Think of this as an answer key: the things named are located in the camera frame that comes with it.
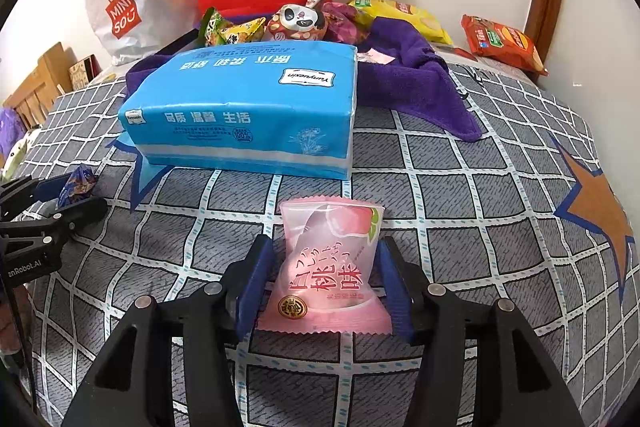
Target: green snack package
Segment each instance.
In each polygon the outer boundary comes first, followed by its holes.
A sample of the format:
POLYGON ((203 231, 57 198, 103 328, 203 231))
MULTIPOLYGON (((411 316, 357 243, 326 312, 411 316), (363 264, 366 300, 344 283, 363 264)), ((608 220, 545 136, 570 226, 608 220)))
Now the green snack package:
POLYGON ((233 26, 232 22, 226 20, 214 7, 209 8, 200 23, 198 32, 198 43, 201 46, 219 46, 226 44, 225 39, 220 35, 220 30, 233 26))

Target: gray checkered sheet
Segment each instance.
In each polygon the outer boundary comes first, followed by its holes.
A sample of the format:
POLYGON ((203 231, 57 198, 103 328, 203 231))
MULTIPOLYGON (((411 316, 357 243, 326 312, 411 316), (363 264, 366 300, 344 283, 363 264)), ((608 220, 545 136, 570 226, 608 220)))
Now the gray checkered sheet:
MULTIPOLYGON (((44 417, 60 424, 136 296, 188 296, 244 257, 257 233, 272 236, 282 258, 278 204, 312 194, 383 204, 382 235, 395 238, 430 280, 464 299, 513 299, 585 424, 607 417, 639 376, 638 257, 632 250, 621 302, 607 239, 554 215, 575 180, 549 131, 594 171, 588 126, 547 92, 486 76, 481 86, 451 65, 484 132, 476 143, 396 111, 359 107, 350 181, 174 168, 133 212, 134 156, 108 147, 122 131, 116 114, 124 79, 58 99, 18 175, 54 176, 84 162, 99 172, 95 194, 110 207, 105 220, 68 242, 62 269, 34 290, 33 356, 44 417)), ((46 210, 37 204, 25 217, 46 210)), ((371 283, 384 301, 379 274, 371 283)), ((173 350, 175 423, 187 426, 181 339, 173 350)), ((385 335, 253 331, 227 354, 249 427, 392 427, 402 425, 421 351, 385 335)), ((465 360, 459 425, 472 420, 473 343, 465 360)))

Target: chip bag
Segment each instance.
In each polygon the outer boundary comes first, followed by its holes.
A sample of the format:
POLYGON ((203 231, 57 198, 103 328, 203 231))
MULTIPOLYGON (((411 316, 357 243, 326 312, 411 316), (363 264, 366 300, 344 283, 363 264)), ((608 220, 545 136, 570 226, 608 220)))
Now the chip bag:
MULTIPOLYGON (((370 17, 388 17, 389 19, 402 19, 411 23, 420 34, 429 42, 453 45, 449 34, 440 26, 440 23, 427 10, 388 0, 350 0, 349 4, 359 8, 370 17)), ((366 24, 366 19, 356 20, 359 24, 366 24)))
POLYGON ((391 334, 368 282, 384 210, 325 196, 281 204, 287 252, 258 329, 391 334))
POLYGON ((264 35, 264 23, 267 19, 260 17, 243 24, 236 24, 220 30, 220 36, 225 44, 244 44, 245 42, 260 42, 264 35))
MULTIPOLYGON (((369 36, 369 33, 355 22, 358 17, 362 20, 362 17, 369 16, 349 4, 326 2, 322 5, 322 13, 326 19, 325 41, 343 42, 354 46, 369 36)), ((371 26, 372 23, 373 18, 367 26, 371 26)))
POLYGON ((462 16, 461 24, 473 54, 494 58, 524 71, 548 75, 533 41, 521 31, 469 15, 462 16))

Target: yellow snack bag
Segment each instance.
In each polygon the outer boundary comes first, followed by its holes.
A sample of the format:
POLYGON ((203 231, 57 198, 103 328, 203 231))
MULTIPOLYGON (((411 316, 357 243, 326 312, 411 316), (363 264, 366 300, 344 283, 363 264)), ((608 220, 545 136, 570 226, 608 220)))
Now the yellow snack bag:
POLYGON ((449 34, 440 26, 436 17, 427 12, 427 10, 417 8, 411 4, 388 0, 350 0, 349 4, 372 18, 389 17, 390 19, 407 21, 429 42, 453 45, 449 34))
POLYGON ((266 20, 265 17, 260 17, 243 24, 223 28, 220 30, 220 36, 225 41, 225 44, 258 42, 264 35, 264 23, 266 20))

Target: tissue package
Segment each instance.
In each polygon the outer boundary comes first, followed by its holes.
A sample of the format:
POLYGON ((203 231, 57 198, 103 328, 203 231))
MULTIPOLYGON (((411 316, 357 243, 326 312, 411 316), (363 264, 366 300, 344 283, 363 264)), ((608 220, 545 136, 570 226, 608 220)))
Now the tissue package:
POLYGON ((153 164, 348 180, 356 48, 255 42, 192 50, 118 113, 153 164))

